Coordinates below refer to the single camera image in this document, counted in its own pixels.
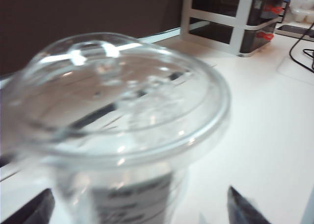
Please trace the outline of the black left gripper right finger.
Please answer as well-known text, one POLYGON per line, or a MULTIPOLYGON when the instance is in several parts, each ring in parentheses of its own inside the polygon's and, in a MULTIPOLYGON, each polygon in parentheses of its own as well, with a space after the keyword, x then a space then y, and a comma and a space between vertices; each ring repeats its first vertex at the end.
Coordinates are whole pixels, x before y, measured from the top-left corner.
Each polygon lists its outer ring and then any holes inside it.
POLYGON ((230 224, 270 224, 233 186, 228 188, 227 208, 230 224))

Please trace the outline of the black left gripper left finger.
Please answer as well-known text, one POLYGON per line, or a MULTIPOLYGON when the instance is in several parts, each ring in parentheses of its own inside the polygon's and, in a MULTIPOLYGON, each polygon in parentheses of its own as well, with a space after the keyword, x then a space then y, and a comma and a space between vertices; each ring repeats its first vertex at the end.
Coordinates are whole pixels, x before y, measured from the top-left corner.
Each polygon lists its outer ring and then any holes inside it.
POLYGON ((51 189, 47 188, 1 223, 48 224, 50 222, 54 207, 54 196, 51 189))

